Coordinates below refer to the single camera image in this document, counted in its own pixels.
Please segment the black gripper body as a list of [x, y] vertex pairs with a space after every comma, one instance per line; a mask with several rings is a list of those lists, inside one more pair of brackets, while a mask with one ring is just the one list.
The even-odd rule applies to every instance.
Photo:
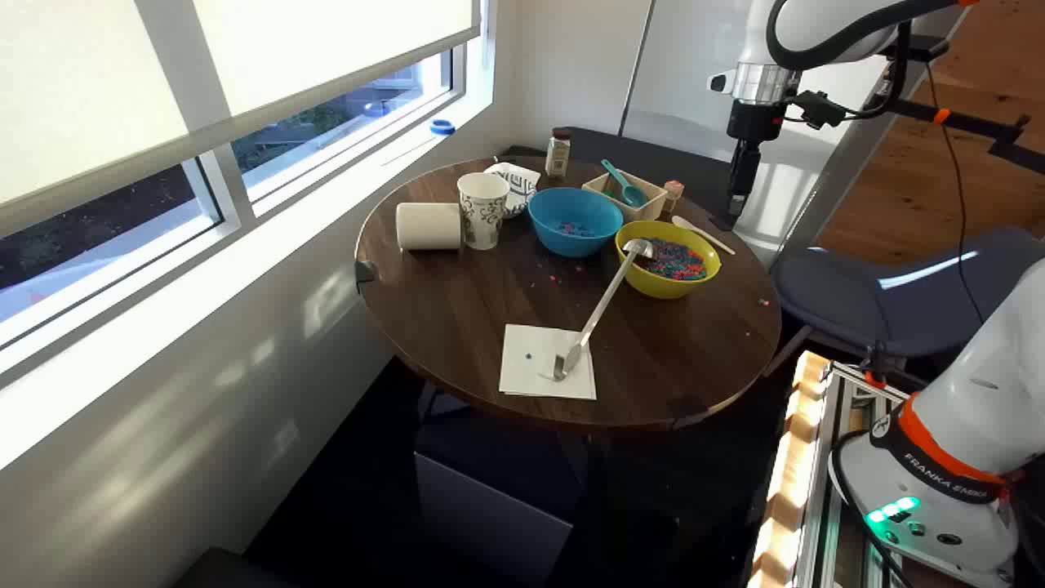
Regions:
[[746, 105], [736, 102], [728, 113], [728, 136], [736, 140], [733, 153], [733, 186], [728, 186], [728, 214], [739, 217], [749, 194], [759, 177], [763, 142], [774, 140], [785, 124], [785, 105]]

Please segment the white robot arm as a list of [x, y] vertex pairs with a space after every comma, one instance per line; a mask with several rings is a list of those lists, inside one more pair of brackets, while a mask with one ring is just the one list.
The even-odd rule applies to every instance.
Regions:
[[[804, 73], [886, 48], [954, 0], [746, 0], [733, 68], [733, 188], [742, 211], [763, 147], [800, 102]], [[1013, 588], [1013, 478], [1045, 449], [1045, 255], [1007, 232], [912, 274], [876, 278], [831, 251], [779, 261], [785, 307], [880, 356], [954, 361], [831, 453], [837, 494], [889, 563], [914, 557], [972, 588]]]

